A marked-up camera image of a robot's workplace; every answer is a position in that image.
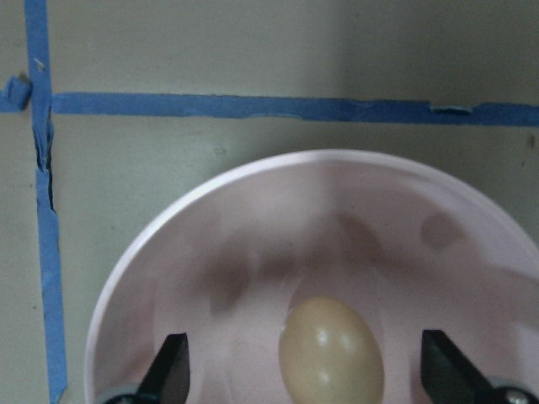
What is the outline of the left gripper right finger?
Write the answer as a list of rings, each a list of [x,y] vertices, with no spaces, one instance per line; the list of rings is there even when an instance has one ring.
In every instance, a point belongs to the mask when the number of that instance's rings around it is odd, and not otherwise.
[[[538,402],[538,396],[526,388],[493,384],[439,329],[422,331],[420,380],[433,403]]]

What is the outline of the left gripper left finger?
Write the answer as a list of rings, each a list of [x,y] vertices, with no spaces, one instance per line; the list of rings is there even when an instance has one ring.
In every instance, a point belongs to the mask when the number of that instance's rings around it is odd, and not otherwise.
[[[169,334],[136,391],[115,394],[104,403],[186,403],[188,395],[188,336]]]

